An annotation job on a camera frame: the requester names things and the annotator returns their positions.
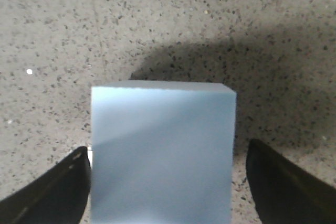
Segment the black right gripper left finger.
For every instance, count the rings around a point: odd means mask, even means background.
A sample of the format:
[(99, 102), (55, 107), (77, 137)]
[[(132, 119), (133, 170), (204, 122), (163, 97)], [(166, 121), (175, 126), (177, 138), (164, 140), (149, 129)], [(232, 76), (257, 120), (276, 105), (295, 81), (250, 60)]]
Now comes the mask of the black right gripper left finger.
[(79, 223), (88, 202), (90, 181), (88, 149), (81, 146), (1, 200), (1, 223)]

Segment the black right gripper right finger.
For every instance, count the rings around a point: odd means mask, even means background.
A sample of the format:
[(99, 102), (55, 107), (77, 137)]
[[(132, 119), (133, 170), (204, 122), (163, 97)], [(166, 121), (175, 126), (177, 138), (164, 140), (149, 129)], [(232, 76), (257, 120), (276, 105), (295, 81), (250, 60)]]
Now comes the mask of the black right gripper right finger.
[(335, 188), (260, 140), (248, 145), (246, 175), (262, 223), (335, 223)]

